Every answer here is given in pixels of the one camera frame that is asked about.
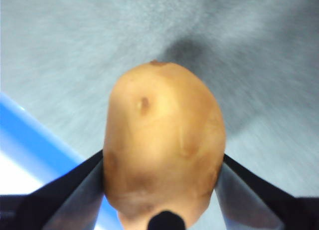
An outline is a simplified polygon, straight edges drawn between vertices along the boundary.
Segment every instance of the blue tape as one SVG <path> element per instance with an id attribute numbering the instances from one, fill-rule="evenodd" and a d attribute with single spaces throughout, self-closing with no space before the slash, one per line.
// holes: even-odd
<path id="1" fill-rule="evenodd" d="M 0 142 L 1 151 L 44 183 L 66 174 L 83 161 L 4 93 L 0 98 Z M 107 229 L 122 229 L 106 198 L 98 224 Z"/>

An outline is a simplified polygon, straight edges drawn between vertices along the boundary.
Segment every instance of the potato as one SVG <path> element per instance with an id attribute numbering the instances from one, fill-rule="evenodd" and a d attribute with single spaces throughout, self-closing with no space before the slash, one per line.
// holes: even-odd
<path id="1" fill-rule="evenodd" d="M 109 99 L 104 186 L 125 230 L 161 211 L 186 227 L 207 209 L 223 161 L 222 113 L 205 84 L 174 63 L 137 66 Z"/>

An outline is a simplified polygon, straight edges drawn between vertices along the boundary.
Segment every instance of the brown spot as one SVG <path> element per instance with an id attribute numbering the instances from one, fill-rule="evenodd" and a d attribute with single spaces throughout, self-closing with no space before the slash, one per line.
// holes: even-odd
<path id="1" fill-rule="evenodd" d="M 154 209 L 154 206 L 152 204 L 145 204 L 143 206 L 143 212 L 151 212 Z"/>
<path id="2" fill-rule="evenodd" d="M 132 177 L 132 185 L 136 186 L 139 190 L 146 191 L 147 193 L 155 190 L 154 182 L 155 178 L 151 173 L 138 173 Z"/>
<path id="3" fill-rule="evenodd" d="M 146 97 L 142 97 L 138 103 L 138 109 L 140 110 L 141 114 L 146 114 L 150 106 L 149 99 Z"/>
<path id="4" fill-rule="evenodd" d="M 108 151 L 105 155 L 105 163 L 106 163 L 106 168 L 109 170 L 114 170 L 117 168 L 117 158 L 115 154 L 111 151 Z"/>
<path id="5" fill-rule="evenodd" d="M 167 62 L 158 62 L 156 59 L 155 60 L 152 60 L 150 62 L 151 65 L 156 65 L 156 66 L 163 66 L 163 65 L 166 65 L 168 64 Z"/>

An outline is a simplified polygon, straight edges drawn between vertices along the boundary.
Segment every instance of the gray carpet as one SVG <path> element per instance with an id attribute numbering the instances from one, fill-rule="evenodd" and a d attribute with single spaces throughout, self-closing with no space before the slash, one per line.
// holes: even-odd
<path id="1" fill-rule="evenodd" d="M 1 90 L 84 158 L 116 79 L 155 58 L 209 86 L 228 155 L 319 196 L 319 0 L 1 0 Z M 215 200 L 192 229 L 224 228 Z"/>

